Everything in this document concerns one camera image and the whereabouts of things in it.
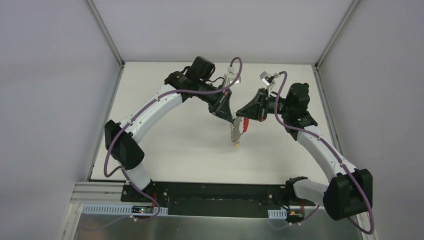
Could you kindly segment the red-handled metal key holder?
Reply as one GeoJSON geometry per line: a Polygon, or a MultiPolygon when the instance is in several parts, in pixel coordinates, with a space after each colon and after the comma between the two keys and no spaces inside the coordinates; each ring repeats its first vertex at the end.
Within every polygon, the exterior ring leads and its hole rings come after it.
{"type": "Polygon", "coordinates": [[[247,132],[249,119],[247,117],[237,116],[230,125],[231,141],[237,145],[240,143],[241,136],[247,132]]]}

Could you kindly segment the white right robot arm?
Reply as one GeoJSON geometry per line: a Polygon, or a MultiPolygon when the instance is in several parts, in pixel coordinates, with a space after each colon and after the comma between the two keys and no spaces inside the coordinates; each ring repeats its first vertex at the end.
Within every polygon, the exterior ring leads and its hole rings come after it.
{"type": "Polygon", "coordinates": [[[333,220],[341,220],[368,213],[374,221],[373,176],[367,169],[350,163],[324,137],[318,123],[308,111],[309,85],[294,83],[285,98],[277,93],[269,95],[260,88],[255,97],[235,115],[262,122],[274,114],[287,133],[304,147],[325,174],[328,183],[318,183],[300,176],[286,181],[284,200],[296,205],[308,200],[324,206],[333,220]]]}

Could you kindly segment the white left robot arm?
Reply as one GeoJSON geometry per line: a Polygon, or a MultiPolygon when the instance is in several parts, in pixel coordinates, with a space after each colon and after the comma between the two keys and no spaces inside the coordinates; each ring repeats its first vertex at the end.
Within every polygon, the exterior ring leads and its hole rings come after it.
{"type": "Polygon", "coordinates": [[[232,123],[230,108],[231,87],[241,79],[243,62],[240,57],[231,60],[224,82],[219,86],[210,84],[216,66],[208,59],[197,56],[190,66],[182,71],[174,71],[164,80],[156,93],[134,113],[115,122],[109,120],[104,125],[104,141],[107,154],[105,162],[113,157],[118,161],[127,181],[132,184],[133,195],[140,202],[152,198],[153,189],[149,186],[151,177],[142,161],[144,151],[139,143],[146,133],[168,112],[192,97],[207,103],[213,116],[232,123]]]}

